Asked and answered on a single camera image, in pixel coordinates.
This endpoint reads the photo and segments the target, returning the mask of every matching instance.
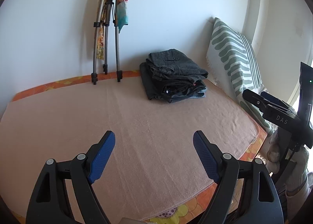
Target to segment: gloved hand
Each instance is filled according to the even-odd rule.
[[[280,149],[279,149],[278,131],[276,130],[270,139],[270,149],[267,152],[268,162],[266,163],[267,170],[276,174],[280,169]],[[302,207],[306,198],[310,193],[308,185],[307,165],[309,160],[309,152],[304,146],[301,146],[298,152],[295,152],[291,161],[296,162],[290,176],[285,182],[286,198],[287,198],[287,216],[291,220]]]

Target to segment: silver screw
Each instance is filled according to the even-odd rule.
[[[256,164],[262,164],[263,163],[263,161],[260,158],[256,158],[255,162],[256,162]]]
[[[224,153],[224,154],[223,154],[223,157],[224,157],[225,159],[231,159],[231,158],[232,158],[232,156],[231,156],[229,153]]]
[[[50,159],[47,160],[46,163],[47,163],[47,165],[51,165],[53,162],[54,162],[54,160],[52,158],[50,158]]]
[[[86,157],[86,155],[83,154],[83,153],[81,153],[81,154],[79,154],[79,155],[77,156],[77,158],[78,158],[79,160],[82,160],[82,159],[84,159],[85,157]]]

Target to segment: pillow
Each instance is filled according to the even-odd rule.
[[[267,92],[262,84],[259,66],[248,38],[215,18],[207,62],[209,72],[213,75],[217,86],[239,103],[271,135],[272,124],[262,118],[258,108],[242,97],[245,89],[250,89],[257,94]]]

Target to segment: blue gripper pad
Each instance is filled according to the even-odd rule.
[[[115,135],[113,132],[110,132],[106,141],[103,143],[102,147],[99,149],[96,157],[91,163],[90,174],[88,176],[88,181],[90,184],[93,184],[95,180],[99,179],[102,175],[102,172],[105,168],[106,163],[109,160],[109,157],[115,146]]]
[[[221,180],[221,177],[218,174],[218,164],[203,140],[204,139],[201,138],[198,132],[194,133],[193,146],[197,151],[204,170],[207,173],[208,177],[218,184]]]

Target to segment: orange floral tablecloth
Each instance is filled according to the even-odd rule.
[[[123,77],[136,77],[140,76],[139,71],[123,71]],[[107,75],[105,74],[98,74],[98,80],[104,80],[104,79],[112,79],[116,78],[116,73],[111,72]],[[16,94],[12,101],[16,101],[37,93],[42,93],[48,90],[57,89],[69,85],[76,85],[81,83],[91,82],[90,76],[78,76],[73,77],[61,81],[56,81],[53,83],[48,83],[45,85],[40,85],[28,90],[25,90],[23,92],[20,92]],[[261,148],[267,134],[266,132],[256,123],[256,125],[259,128],[258,136],[254,143],[252,143],[249,148],[245,151],[243,156],[240,158],[240,160],[246,160],[246,161],[252,161],[253,158],[258,153],[259,149]],[[160,214],[154,218],[151,218],[151,221],[158,224],[186,224],[187,222],[191,221],[193,218],[198,216],[200,213],[202,213],[207,206],[209,205],[209,202],[211,201],[214,191],[216,189],[216,183],[212,184],[209,188],[189,200],[188,202],[175,207],[174,209],[165,212],[163,214]],[[233,198],[233,203],[237,203],[238,199],[235,197]],[[25,218],[16,215],[21,223],[25,223]]]

